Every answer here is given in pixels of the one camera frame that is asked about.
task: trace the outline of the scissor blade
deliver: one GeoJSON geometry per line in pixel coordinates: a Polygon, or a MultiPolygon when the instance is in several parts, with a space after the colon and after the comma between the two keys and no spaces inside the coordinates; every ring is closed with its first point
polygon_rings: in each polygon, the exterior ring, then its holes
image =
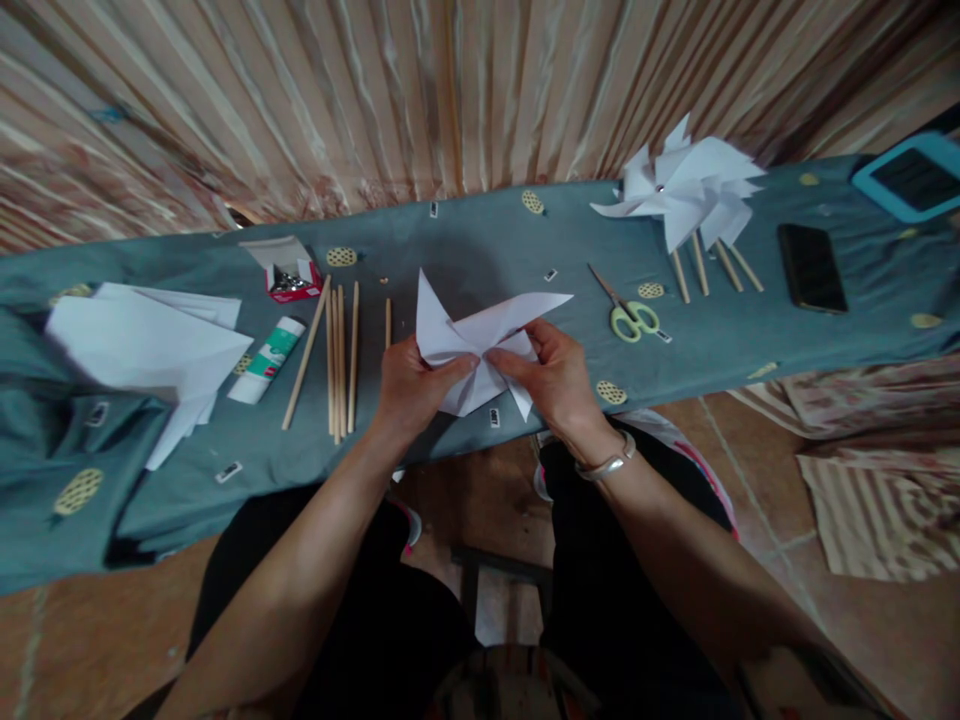
{"type": "Polygon", "coordinates": [[[613,291],[613,288],[607,285],[604,279],[600,277],[600,273],[593,269],[593,265],[587,263],[587,267],[590,268],[590,272],[593,273],[593,276],[597,279],[597,282],[600,283],[603,286],[603,289],[607,291],[607,295],[610,296],[610,299],[613,300],[615,304],[619,304],[617,303],[617,294],[613,291]]]}

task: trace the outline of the scissors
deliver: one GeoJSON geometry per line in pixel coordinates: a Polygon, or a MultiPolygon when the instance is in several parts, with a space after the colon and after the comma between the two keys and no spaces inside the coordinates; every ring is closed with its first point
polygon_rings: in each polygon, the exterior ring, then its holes
{"type": "Polygon", "coordinates": [[[607,295],[613,300],[613,310],[610,311],[610,329],[618,338],[624,342],[637,342],[643,337],[643,333],[655,333],[660,329],[660,318],[653,310],[643,303],[626,302],[613,291],[612,287],[607,285],[604,279],[593,269],[593,265],[587,263],[587,267],[590,268],[590,272],[593,273],[603,289],[607,291],[607,295]],[[650,320],[649,324],[644,320],[641,313],[647,315],[650,320]],[[630,328],[630,335],[624,334],[620,329],[620,323],[630,328]]]}

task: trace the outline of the forearm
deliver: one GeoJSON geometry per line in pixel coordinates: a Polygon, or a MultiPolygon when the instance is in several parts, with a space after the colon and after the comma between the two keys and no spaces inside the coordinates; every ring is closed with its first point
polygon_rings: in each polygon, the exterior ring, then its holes
{"type": "Polygon", "coordinates": [[[407,445],[373,423],[237,592],[158,717],[250,703],[313,661],[407,445]]]}
{"type": "MultiPolygon", "coordinates": [[[[605,420],[568,435],[587,466],[623,449],[623,437],[605,420]]],[[[639,453],[597,488],[661,599],[726,677],[737,662],[774,645],[829,646],[776,580],[639,453]]]]}

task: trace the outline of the person's right hand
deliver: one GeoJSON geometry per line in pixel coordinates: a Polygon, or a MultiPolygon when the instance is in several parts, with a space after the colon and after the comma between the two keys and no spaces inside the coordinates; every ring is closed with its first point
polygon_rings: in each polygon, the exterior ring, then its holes
{"type": "Polygon", "coordinates": [[[590,387],[583,347],[543,318],[525,328],[540,362],[494,348],[486,357],[498,371],[526,388],[547,425],[561,439],[603,421],[590,387]]]}

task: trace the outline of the yellow scissors handle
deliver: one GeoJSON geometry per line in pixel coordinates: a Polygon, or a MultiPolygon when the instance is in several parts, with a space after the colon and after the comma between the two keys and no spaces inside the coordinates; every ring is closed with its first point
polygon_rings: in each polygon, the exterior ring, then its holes
{"type": "Polygon", "coordinates": [[[660,318],[643,303],[628,302],[626,309],[617,306],[611,311],[610,327],[624,342],[637,342],[643,333],[655,333],[660,329],[660,318]],[[627,326],[629,334],[620,329],[621,323],[627,326]]]}

